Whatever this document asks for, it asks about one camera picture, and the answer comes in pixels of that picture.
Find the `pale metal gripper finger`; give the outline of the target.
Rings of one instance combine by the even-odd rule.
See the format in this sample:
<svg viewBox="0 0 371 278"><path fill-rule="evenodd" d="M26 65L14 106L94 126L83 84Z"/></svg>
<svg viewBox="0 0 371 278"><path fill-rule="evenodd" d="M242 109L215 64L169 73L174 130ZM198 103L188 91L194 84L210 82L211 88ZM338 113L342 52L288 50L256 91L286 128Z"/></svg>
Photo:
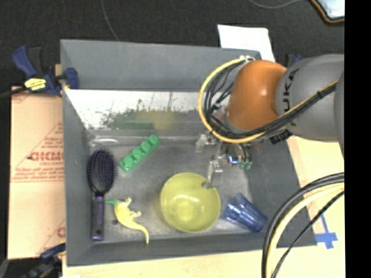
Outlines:
<svg viewBox="0 0 371 278"><path fill-rule="evenodd" d="M211 160L208 165L208 170L206 174L206 180L204 182L204 188L210 189L214 187L218 178L223 173L223 167L219 160Z"/></svg>
<svg viewBox="0 0 371 278"><path fill-rule="evenodd" d="M195 142L195 152L202 153L204 148L210 144L210 135L208 134L201 134Z"/></svg>

